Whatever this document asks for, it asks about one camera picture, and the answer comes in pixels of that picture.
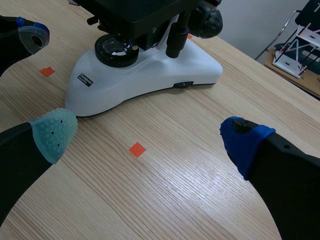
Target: wood grain surface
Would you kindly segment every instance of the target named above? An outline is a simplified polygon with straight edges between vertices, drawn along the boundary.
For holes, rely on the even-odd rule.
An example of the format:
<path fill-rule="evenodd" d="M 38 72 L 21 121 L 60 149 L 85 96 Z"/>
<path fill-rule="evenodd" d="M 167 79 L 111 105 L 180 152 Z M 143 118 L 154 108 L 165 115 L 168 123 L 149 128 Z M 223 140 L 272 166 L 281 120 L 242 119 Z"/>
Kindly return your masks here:
<path fill-rule="evenodd" d="M 63 107 L 77 59 L 103 32 L 67 0 L 1 0 L 0 14 L 51 32 L 49 46 L 0 79 L 4 131 Z M 223 65 L 219 83 L 152 93 L 78 119 L 71 145 L 12 209 L 1 240 L 280 239 L 229 160 L 220 124 L 241 116 L 320 156 L 319 102 L 217 37 L 193 41 Z M 47 67 L 50 77 L 39 73 Z M 136 142 L 147 149 L 139 158 L 129 152 Z"/>

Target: microscope label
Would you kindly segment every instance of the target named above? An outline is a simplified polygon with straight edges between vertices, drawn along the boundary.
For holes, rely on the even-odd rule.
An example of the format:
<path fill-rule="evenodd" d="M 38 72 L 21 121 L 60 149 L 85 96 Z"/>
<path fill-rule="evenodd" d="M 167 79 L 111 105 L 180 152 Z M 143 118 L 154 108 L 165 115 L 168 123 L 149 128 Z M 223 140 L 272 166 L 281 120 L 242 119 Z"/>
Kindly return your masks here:
<path fill-rule="evenodd" d="M 88 87 L 90 87 L 94 82 L 91 81 L 86 75 L 84 75 L 83 73 L 81 73 L 78 76 L 78 79 L 83 82 L 85 85 L 87 85 Z"/>

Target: light blue silicone fingertip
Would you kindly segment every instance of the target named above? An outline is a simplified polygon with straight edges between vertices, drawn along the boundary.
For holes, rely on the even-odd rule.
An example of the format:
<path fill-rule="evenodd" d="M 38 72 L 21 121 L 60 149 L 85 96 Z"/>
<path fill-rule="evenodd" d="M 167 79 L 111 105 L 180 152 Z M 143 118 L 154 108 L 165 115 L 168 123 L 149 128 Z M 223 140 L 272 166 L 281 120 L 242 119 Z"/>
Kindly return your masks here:
<path fill-rule="evenodd" d="M 76 134 L 78 122 L 69 110 L 59 108 L 28 121 L 33 139 L 44 158 L 56 164 Z"/>

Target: white microscope base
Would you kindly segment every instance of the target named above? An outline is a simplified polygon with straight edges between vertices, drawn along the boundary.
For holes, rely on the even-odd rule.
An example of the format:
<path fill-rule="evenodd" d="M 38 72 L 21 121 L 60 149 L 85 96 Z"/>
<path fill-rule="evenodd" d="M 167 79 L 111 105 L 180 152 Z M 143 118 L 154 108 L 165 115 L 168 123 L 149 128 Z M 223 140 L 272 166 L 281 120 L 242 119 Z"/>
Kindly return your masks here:
<path fill-rule="evenodd" d="M 165 49 L 152 48 L 140 51 L 136 63 L 123 68 L 104 65 L 91 49 L 72 71 L 65 108 L 78 117 L 92 116 L 175 84 L 213 85 L 222 73 L 222 66 L 190 40 L 176 59 L 169 58 Z"/>

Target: orange tape marker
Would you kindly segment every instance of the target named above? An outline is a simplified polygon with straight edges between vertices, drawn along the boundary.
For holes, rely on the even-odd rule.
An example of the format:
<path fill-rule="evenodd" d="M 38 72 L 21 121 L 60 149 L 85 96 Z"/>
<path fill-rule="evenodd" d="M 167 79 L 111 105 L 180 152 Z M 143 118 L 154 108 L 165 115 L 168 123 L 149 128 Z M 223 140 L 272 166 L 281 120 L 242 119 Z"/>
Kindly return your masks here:
<path fill-rule="evenodd" d="M 137 142 L 129 149 L 129 151 L 136 158 L 138 158 L 141 154 L 143 154 L 146 151 L 146 149 L 140 143 Z"/>
<path fill-rule="evenodd" d="M 43 68 L 39 71 L 43 76 L 49 77 L 51 74 L 54 74 L 56 71 L 53 70 L 51 67 Z"/>

